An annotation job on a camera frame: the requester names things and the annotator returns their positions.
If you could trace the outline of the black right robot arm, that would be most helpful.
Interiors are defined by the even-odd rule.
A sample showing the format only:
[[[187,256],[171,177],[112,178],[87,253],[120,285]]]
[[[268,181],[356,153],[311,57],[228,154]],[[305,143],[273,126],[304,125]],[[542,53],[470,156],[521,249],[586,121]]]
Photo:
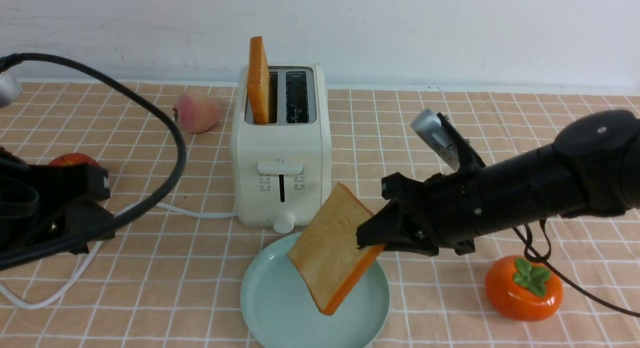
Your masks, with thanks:
[[[381,180],[387,204],[362,223],[360,248],[459,256],[474,239],[559,216],[617,217],[640,204],[640,121],[626,109],[573,121],[552,143],[486,165],[441,113],[425,109],[413,131],[453,168],[416,181]]]

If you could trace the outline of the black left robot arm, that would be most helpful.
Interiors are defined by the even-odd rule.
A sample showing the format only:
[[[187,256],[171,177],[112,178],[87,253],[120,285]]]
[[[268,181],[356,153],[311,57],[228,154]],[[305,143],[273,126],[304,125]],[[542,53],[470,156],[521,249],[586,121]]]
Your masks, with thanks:
[[[111,196],[109,172],[92,158],[30,165],[1,150],[1,269],[20,266],[17,257],[75,236],[64,248],[87,254],[89,243],[115,238],[115,215],[103,207]]]

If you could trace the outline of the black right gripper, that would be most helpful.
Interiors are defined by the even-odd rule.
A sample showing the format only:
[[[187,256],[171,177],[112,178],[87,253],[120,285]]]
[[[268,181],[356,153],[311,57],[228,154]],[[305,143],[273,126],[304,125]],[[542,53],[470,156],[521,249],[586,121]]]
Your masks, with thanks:
[[[449,249],[458,256],[476,251],[482,193],[470,175],[435,174],[416,181],[395,173],[382,180],[388,202],[356,230],[360,250],[383,246],[387,252],[437,256]]]

